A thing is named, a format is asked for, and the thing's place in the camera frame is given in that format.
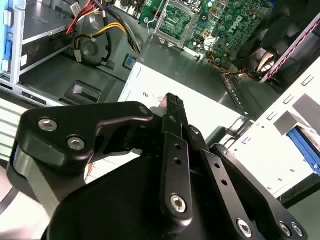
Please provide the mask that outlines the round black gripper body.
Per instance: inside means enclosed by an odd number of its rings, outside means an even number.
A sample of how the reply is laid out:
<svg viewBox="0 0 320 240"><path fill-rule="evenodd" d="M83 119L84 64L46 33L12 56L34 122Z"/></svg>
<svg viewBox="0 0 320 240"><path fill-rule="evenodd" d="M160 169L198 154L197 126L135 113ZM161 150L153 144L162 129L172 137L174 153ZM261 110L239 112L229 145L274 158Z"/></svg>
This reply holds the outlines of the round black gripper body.
<svg viewBox="0 0 320 240"><path fill-rule="evenodd" d="M143 155L68 196L49 240L218 240L218 200L187 151Z"/></svg>

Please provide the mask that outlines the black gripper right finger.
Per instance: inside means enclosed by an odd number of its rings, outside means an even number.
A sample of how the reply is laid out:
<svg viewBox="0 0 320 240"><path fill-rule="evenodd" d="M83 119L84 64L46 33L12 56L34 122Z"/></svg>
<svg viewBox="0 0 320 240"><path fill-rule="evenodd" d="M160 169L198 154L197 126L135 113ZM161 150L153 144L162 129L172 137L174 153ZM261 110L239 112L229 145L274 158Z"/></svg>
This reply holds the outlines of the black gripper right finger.
<svg viewBox="0 0 320 240"><path fill-rule="evenodd" d="M209 148L175 98L191 155L217 198L224 240L307 240L304 227L222 144Z"/></svg>

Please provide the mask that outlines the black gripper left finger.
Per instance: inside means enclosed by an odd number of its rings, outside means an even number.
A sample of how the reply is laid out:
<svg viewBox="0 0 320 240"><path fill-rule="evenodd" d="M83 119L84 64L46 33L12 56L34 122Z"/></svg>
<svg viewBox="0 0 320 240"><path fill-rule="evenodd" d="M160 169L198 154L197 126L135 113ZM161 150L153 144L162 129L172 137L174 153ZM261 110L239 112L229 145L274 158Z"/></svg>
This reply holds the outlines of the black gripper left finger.
<svg viewBox="0 0 320 240"><path fill-rule="evenodd" d="M65 199L125 164L161 151L186 151L176 97L159 116L136 101L46 107L25 112L8 177L53 217Z"/></svg>

